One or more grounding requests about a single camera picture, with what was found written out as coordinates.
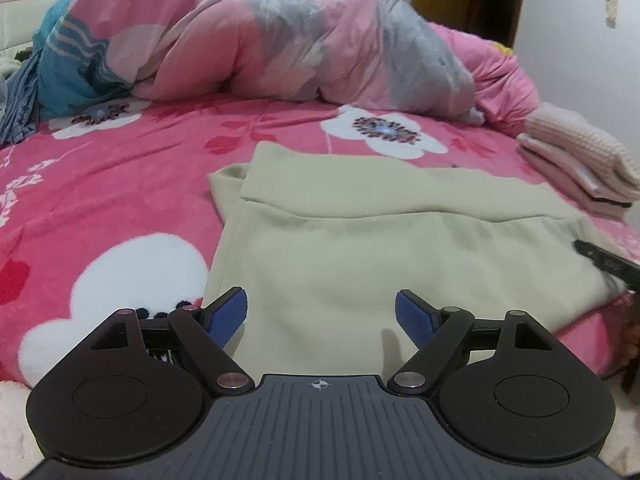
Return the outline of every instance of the wall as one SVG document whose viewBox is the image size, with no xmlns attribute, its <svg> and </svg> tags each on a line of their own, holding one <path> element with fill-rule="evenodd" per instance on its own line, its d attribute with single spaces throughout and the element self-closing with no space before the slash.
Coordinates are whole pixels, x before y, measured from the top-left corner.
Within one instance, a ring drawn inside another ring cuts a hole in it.
<svg viewBox="0 0 640 480">
<path fill-rule="evenodd" d="M 541 97 L 580 112 L 624 142 L 640 163 L 640 0 L 524 0 L 515 50 Z M 640 226 L 636 206 L 630 222 Z"/>
</svg>

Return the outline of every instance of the silver screw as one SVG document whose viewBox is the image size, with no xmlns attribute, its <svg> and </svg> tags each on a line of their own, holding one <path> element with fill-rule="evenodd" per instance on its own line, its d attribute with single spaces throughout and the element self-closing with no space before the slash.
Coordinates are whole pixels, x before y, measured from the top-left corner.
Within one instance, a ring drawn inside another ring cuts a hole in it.
<svg viewBox="0 0 640 480">
<path fill-rule="evenodd" d="M 419 388 L 426 380 L 418 372 L 400 372 L 394 377 L 394 382 L 402 388 Z"/>
<path fill-rule="evenodd" d="M 225 390 L 239 390 L 240 388 L 247 386 L 249 383 L 249 377 L 238 372 L 229 372 L 220 375 L 217 382 L 218 386 Z"/>
</svg>

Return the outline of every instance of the folded pink towel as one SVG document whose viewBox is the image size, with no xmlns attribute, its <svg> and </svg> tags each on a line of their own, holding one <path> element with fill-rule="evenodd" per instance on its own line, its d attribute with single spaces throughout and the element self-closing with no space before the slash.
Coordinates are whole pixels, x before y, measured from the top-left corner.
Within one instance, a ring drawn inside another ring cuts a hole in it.
<svg viewBox="0 0 640 480">
<path fill-rule="evenodd" d="M 629 190 L 625 194 L 613 191 L 593 171 L 562 148 L 534 139 L 529 134 L 520 134 L 518 142 L 521 146 L 555 164 L 593 198 L 604 198 L 621 203 L 640 200 L 640 189 L 635 192 Z"/>
<path fill-rule="evenodd" d="M 527 148 L 520 146 L 518 153 L 540 174 L 559 191 L 567 195 L 572 200 L 575 200 L 578 205 L 585 211 L 604 216 L 607 218 L 613 218 L 615 220 L 622 220 L 624 215 L 629 210 L 628 207 L 621 205 L 615 205 L 611 202 L 602 202 L 601 200 L 594 200 L 587 195 L 577 182 L 571 179 L 563 170 L 558 168 L 555 164 L 549 162 L 545 158 L 529 151 Z"/>
<path fill-rule="evenodd" d="M 527 117 L 525 126 L 531 137 L 564 149 L 621 195 L 640 191 L 640 170 L 628 149 L 580 114 L 542 103 Z"/>
</svg>

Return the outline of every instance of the flower center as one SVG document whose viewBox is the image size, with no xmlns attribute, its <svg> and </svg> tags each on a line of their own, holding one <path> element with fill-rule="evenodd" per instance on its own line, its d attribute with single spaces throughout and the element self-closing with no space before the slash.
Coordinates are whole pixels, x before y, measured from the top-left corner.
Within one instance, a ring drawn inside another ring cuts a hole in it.
<svg viewBox="0 0 640 480">
<path fill-rule="evenodd" d="M 395 121 L 379 117 L 360 117 L 353 121 L 353 127 L 370 139 L 382 139 L 401 144 L 415 144 L 419 134 L 405 128 Z"/>
<path fill-rule="evenodd" d="M 129 103 L 120 103 L 117 105 L 101 106 L 89 110 L 87 113 L 78 115 L 71 119 L 71 124 L 84 123 L 85 126 L 95 126 L 105 121 L 117 119 L 120 114 L 129 111 Z"/>
</svg>

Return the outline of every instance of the bed sheet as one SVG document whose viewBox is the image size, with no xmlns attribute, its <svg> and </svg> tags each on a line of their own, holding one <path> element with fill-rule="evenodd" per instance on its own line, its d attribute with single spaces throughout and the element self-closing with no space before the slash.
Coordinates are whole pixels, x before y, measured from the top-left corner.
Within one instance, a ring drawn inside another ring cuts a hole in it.
<svg viewBox="0 0 640 480">
<path fill-rule="evenodd" d="M 130 98 L 49 121 L 0 152 L 0 380 L 36 383 L 116 308 L 153 316 L 200 298 L 223 227 L 206 174 L 249 162 L 261 140 L 544 182 L 494 130 L 320 102 Z M 640 256 L 632 229 L 594 223 Z M 624 304 L 561 334 L 597 373 L 615 352 Z"/>
</svg>

